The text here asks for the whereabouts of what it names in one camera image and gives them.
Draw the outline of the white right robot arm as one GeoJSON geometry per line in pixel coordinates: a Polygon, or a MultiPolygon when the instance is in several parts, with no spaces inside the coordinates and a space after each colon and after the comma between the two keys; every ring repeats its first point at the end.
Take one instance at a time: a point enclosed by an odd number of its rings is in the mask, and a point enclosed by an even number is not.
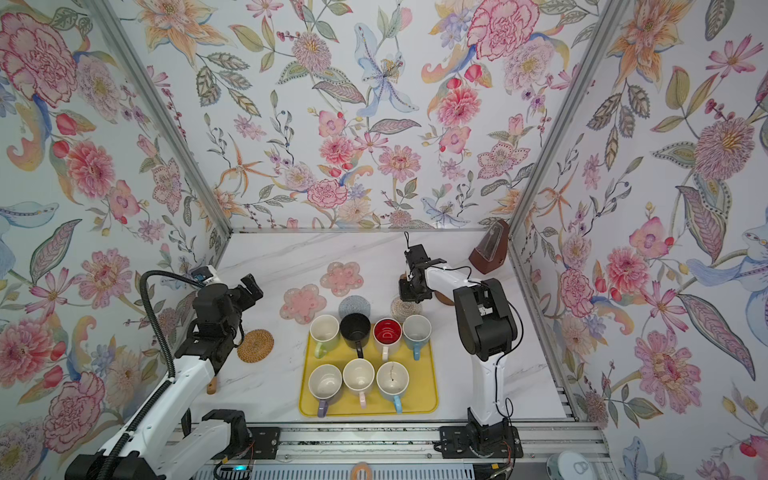
{"type": "Polygon", "coordinates": [[[404,256],[407,273],[398,281],[402,301],[421,303],[439,293],[453,302],[459,339],[473,360],[470,420],[481,426],[509,422],[513,404],[503,396],[503,370],[522,339],[523,325],[501,282],[474,279],[429,257],[421,244],[408,243],[404,256]]]}

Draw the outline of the multicolour woven round coaster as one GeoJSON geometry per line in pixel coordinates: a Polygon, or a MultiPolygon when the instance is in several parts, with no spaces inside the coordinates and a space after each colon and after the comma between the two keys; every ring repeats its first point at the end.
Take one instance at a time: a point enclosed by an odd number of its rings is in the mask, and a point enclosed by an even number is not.
{"type": "Polygon", "coordinates": [[[406,302],[396,297],[390,304],[391,316],[399,323],[404,323],[412,315],[421,315],[423,308],[420,304],[406,302]]]}

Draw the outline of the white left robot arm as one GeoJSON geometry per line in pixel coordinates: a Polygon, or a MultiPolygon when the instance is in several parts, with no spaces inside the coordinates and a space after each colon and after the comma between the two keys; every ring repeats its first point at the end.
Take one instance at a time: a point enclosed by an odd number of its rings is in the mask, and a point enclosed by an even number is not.
{"type": "Polygon", "coordinates": [[[209,460],[232,459],[253,446],[240,410],[204,415],[181,441],[168,440],[191,422],[194,399],[219,373],[244,340],[242,314],[264,296],[253,275],[229,287],[213,267],[194,270],[187,284],[197,290],[195,319],[176,351],[159,341],[168,373],[138,411],[94,454],[80,454],[67,467],[68,479],[190,479],[209,460]]]}

